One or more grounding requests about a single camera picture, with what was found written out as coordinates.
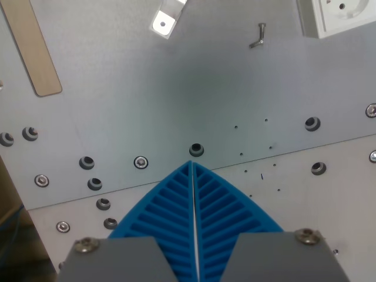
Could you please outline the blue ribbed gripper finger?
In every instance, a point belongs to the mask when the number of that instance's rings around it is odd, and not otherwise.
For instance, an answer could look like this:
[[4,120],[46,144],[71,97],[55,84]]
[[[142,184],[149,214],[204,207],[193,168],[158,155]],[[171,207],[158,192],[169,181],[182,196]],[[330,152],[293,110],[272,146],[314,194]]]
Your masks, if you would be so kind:
[[193,164],[200,281],[347,281],[317,230],[284,231],[252,199]]
[[58,281],[197,281],[193,175],[187,162],[149,191],[106,239],[74,242]]

